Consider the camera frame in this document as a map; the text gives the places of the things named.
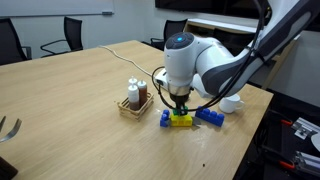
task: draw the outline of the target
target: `toy block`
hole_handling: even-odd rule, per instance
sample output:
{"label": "toy block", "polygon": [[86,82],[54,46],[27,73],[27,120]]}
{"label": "toy block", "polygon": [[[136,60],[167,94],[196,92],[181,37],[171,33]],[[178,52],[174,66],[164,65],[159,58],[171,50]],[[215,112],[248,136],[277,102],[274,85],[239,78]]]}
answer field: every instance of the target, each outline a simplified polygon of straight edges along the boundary
{"label": "toy block", "polygon": [[189,114],[184,116],[171,114],[170,119],[171,119],[171,126],[176,126],[176,127],[192,126],[192,117]]}
{"label": "toy block", "polygon": [[218,114],[215,111],[210,112],[210,110],[207,108],[203,110],[197,110],[195,116],[219,127],[222,126],[224,121],[223,114]]}
{"label": "toy block", "polygon": [[170,112],[169,110],[165,109],[162,112],[161,119],[160,119],[160,126],[161,127],[168,127],[169,126],[169,117]]}
{"label": "toy block", "polygon": [[172,110],[172,113],[173,113],[174,115],[179,115],[177,109],[173,109],[173,110]]}

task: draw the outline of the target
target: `wooden table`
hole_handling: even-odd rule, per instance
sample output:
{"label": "wooden table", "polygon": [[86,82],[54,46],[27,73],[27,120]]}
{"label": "wooden table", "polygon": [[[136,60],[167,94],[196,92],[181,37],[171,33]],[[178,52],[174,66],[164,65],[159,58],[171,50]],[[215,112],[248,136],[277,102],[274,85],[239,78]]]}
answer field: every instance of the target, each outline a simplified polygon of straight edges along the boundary
{"label": "wooden table", "polygon": [[[149,72],[163,65],[161,51],[137,41],[108,47]],[[131,75],[155,95],[140,122],[117,107]],[[0,153],[24,180],[232,179],[272,98],[246,85],[239,93],[245,109],[226,115],[221,128],[161,128],[166,107],[151,78],[103,48],[2,66],[0,92],[1,135],[23,121]],[[193,92],[188,106],[204,102]]]}

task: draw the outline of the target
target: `bottle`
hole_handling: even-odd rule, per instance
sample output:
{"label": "bottle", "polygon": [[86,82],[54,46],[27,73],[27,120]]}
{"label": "bottle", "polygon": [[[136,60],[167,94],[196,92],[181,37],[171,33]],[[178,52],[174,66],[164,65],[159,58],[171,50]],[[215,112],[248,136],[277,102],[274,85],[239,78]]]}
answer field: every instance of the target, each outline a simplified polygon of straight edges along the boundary
{"label": "bottle", "polygon": [[139,90],[138,90],[138,87],[134,84],[131,84],[128,87],[128,100],[129,100],[129,108],[131,110],[137,111],[140,109]]}
{"label": "bottle", "polygon": [[142,107],[148,100],[147,83],[141,80],[137,83],[137,85],[139,89],[140,107]]}
{"label": "bottle", "polygon": [[137,85],[138,80],[136,78],[134,78],[133,76],[131,76],[131,78],[129,79],[129,86],[131,84]]}

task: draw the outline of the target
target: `black cable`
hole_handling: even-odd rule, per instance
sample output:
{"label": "black cable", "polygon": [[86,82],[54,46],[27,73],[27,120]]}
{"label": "black cable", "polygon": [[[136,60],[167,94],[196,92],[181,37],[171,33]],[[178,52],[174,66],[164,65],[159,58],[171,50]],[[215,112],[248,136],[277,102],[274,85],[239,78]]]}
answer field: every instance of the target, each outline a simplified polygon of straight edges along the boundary
{"label": "black cable", "polygon": [[293,120],[292,120],[291,118],[288,118],[286,115],[284,115],[284,114],[282,114],[282,113],[279,113],[278,111],[269,109],[269,112],[271,112],[271,113],[273,113],[273,114],[277,114],[277,115],[281,116],[282,118],[284,118],[285,120],[288,120],[288,121],[293,122]]}
{"label": "black cable", "polygon": [[[248,65],[251,62],[251,59],[255,59],[256,57],[256,53],[253,54],[253,52],[255,51],[255,45],[256,42],[258,40],[260,31],[263,29],[264,27],[264,17],[263,17],[263,11],[261,8],[260,3],[257,0],[254,0],[258,10],[259,10],[259,22],[258,22],[258,26],[257,26],[257,30],[251,45],[251,48],[249,50],[249,53],[247,54],[247,59],[245,60],[245,62],[239,67],[239,69],[237,70],[237,72],[235,73],[234,76],[231,77],[231,79],[228,81],[228,83],[225,85],[225,87],[222,89],[221,92],[219,92],[212,100],[210,100],[208,103],[204,104],[201,108],[197,108],[197,109],[188,109],[186,111],[190,112],[190,111],[198,111],[198,110],[202,110],[205,108],[209,108],[215,104],[217,104],[225,95],[227,95],[229,93],[229,91],[232,89],[232,87],[237,83],[237,81],[239,80],[239,78],[241,77],[241,75],[243,74],[243,72],[246,70],[246,68],[248,67]],[[159,70],[160,68],[164,68],[162,67],[158,67],[153,73],[152,73],[152,78],[154,78],[154,74],[157,70]],[[160,98],[162,100],[162,102],[169,107],[170,109],[175,109],[173,106],[171,106],[162,96],[161,94],[161,90],[160,90],[160,85],[159,88],[156,87],[156,89],[158,90],[158,94],[160,95]]]}

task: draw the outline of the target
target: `small wooden basket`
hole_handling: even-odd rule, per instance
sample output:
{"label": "small wooden basket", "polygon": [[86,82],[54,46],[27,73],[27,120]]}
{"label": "small wooden basket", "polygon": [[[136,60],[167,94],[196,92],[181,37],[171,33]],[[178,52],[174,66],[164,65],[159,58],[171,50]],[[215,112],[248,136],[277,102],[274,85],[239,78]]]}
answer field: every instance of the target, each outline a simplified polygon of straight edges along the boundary
{"label": "small wooden basket", "polygon": [[143,113],[151,106],[153,103],[153,94],[148,93],[147,94],[147,102],[144,103],[144,105],[138,110],[133,111],[129,108],[129,100],[126,98],[122,103],[118,102],[118,107],[120,114],[123,116],[126,116],[130,119],[140,120],[140,117],[143,115]]}

